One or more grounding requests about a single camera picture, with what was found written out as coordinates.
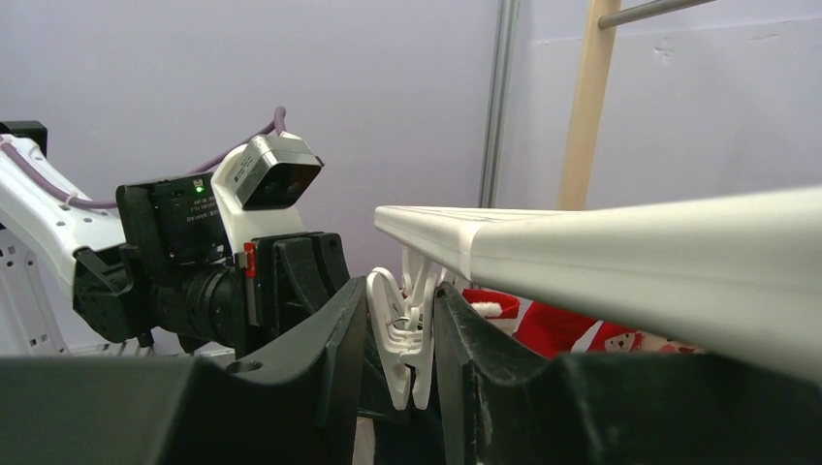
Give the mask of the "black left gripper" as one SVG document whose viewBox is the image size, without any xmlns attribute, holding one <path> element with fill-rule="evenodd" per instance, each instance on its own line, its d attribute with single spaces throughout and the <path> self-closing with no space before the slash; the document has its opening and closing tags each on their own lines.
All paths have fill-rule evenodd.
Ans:
<svg viewBox="0 0 822 465">
<path fill-rule="evenodd" d="M 321 309 L 350 279 L 335 232 L 251 239 L 235 254 L 242 329 L 234 344 L 247 356 Z"/>
</svg>

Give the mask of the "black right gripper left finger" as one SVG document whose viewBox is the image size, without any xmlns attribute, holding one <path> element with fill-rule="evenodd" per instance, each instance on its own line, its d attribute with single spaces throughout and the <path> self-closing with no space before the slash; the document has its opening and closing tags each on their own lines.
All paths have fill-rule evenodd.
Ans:
<svg viewBox="0 0 822 465">
<path fill-rule="evenodd" d="M 201 356 L 1 362 L 5 464 L 348 464 L 365 280 L 222 367 Z"/>
</svg>

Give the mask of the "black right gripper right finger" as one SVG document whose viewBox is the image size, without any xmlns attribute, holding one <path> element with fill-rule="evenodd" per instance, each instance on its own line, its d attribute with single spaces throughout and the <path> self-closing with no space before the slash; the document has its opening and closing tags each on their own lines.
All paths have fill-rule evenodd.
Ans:
<svg viewBox="0 0 822 465">
<path fill-rule="evenodd" d="M 817 464 L 818 386 L 713 355 L 548 359 L 433 294 L 450 464 Z"/>
</svg>

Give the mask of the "white hanger clip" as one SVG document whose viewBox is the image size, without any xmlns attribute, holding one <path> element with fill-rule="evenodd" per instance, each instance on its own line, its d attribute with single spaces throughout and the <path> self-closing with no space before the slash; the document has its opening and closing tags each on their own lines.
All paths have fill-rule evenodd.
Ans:
<svg viewBox="0 0 822 465">
<path fill-rule="evenodd" d="M 366 277 L 366 302 L 376 348 L 394 408 L 428 407 L 434 358 L 433 304 L 439 278 L 432 261 L 402 249 L 397 281 L 384 267 Z"/>
</svg>

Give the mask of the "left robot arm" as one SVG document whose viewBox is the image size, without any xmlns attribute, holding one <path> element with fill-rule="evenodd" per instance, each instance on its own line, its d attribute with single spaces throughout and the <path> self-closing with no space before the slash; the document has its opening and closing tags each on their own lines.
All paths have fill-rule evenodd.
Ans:
<svg viewBox="0 0 822 465">
<path fill-rule="evenodd" d="M 112 343 L 174 334 L 250 354 L 349 280 L 342 241 L 297 209 L 323 162 L 281 117 L 203 170 L 124 184 L 112 202 L 56 184 L 33 139 L 1 138 L 1 221 Z"/>
</svg>

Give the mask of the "white clip sock hanger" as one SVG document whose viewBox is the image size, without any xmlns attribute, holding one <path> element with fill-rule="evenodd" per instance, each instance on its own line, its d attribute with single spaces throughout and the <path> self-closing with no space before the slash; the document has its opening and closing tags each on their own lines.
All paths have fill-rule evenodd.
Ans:
<svg viewBox="0 0 822 465">
<path fill-rule="evenodd" d="M 383 205 L 377 230 L 482 287 L 821 379 L 821 191 L 587 211 Z"/>
</svg>

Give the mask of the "metal hanger rod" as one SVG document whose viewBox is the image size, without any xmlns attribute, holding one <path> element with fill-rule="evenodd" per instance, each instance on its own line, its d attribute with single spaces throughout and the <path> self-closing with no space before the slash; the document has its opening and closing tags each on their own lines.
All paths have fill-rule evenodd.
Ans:
<svg viewBox="0 0 822 465">
<path fill-rule="evenodd" d="M 711 3 L 713 0 L 656 0 L 632 8 L 620 10 L 616 13 L 603 15 L 598 18 L 597 26 L 602 29 L 616 28 L 655 16 L 663 16 L 672 12 L 698 7 Z"/>
</svg>

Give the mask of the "red christmas sock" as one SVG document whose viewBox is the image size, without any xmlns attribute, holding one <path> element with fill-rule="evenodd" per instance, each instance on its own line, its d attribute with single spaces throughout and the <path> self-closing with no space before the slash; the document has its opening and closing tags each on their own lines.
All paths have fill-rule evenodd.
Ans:
<svg viewBox="0 0 822 465">
<path fill-rule="evenodd" d="M 512 335 L 517 328 L 520 300 L 512 295 L 485 289 L 464 289 L 463 298 L 484 319 Z"/>
<path fill-rule="evenodd" d="M 513 337 L 546 358 L 590 352 L 702 352 L 698 347 L 675 339 L 593 319 L 541 302 L 534 302 L 528 307 Z"/>
</svg>

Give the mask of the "wooden clothes rack frame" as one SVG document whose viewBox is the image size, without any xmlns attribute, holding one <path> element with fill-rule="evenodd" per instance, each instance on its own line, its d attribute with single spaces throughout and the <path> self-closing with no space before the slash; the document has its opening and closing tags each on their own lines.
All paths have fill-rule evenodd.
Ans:
<svg viewBox="0 0 822 465">
<path fill-rule="evenodd" d="M 557 208 L 585 209 L 616 30 L 599 19 L 620 11 L 619 0 L 591 0 L 582 39 L 576 90 L 569 119 Z"/>
</svg>

